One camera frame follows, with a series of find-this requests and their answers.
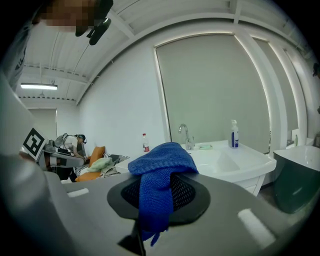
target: blue knitted towel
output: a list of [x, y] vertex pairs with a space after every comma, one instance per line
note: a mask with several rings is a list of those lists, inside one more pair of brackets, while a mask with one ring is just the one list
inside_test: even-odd
[[170, 175], [198, 173], [192, 157], [178, 143], [161, 144], [128, 164], [134, 175], [142, 175], [139, 191], [139, 222], [142, 239], [154, 238], [168, 229], [169, 215], [174, 212]]

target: sink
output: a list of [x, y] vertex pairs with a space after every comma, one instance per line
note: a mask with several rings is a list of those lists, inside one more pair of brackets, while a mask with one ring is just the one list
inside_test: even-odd
[[[211, 149], [200, 149], [202, 145], [211, 145]], [[228, 182], [240, 182], [272, 172], [276, 160], [248, 146], [239, 144], [239, 148], [230, 148], [227, 140], [196, 143], [194, 149], [187, 150], [200, 174]]]

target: orange cushion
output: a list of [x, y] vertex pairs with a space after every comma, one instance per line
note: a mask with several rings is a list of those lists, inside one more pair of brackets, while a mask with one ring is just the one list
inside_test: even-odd
[[95, 180], [100, 176], [101, 172], [86, 172], [75, 179], [76, 182], [86, 182]]
[[90, 163], [89, 167], [92, 166], [92, 164], [97, 161], [98, 159], [102, 158], [105, 153], [105, 147], [104, 146], [96, 146], [92, 152], [92, 155], [90, 157]]

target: white ceiling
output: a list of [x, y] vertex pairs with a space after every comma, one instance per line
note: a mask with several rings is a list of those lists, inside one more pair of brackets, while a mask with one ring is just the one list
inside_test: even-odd
[[[201, 18], [250, 22], [285, 37], [302, 50], [306, 42], [293, 22], [270, 0], [113, 0], [111, 25], [94, 46], [86, 35], [36, 25], [26, 49], [20, 83], [55, 83], [44, 99], [78, 103], [94, 78], [118, 53], [141, 37], [164, 26]], [[16, 91], [20, 98], [38, 100], [39, 90]]]

